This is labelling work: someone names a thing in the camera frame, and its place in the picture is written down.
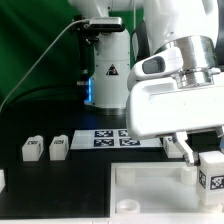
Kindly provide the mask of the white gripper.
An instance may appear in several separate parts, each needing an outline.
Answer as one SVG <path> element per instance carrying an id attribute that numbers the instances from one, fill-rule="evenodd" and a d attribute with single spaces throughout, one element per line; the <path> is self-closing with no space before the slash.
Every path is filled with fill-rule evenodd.
<path id="1" fill-rule="evenodd" d="M 224 72 L 214 75 L 213 85 L 188 89 L 179 89 L 171 77 L 141 81 L 130 92 L 126 112 L 132 139 L 173 134 L 186 165 L 199 166 L 199 154 L 187 144 L 187 133 L 216 129 L 224 150 Z"/>

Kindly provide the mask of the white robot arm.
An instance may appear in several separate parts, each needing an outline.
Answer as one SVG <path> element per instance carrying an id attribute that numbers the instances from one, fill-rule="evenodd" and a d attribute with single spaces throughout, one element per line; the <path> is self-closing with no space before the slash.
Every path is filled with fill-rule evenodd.
<path id="1" fill-rule="evenodd" d="M 86 105 L 124 113 L 134 139 L 169 136 L 194 166 L 190 133 L 224 135 L 218 0 L 68 0 L 94 47 Z"/>

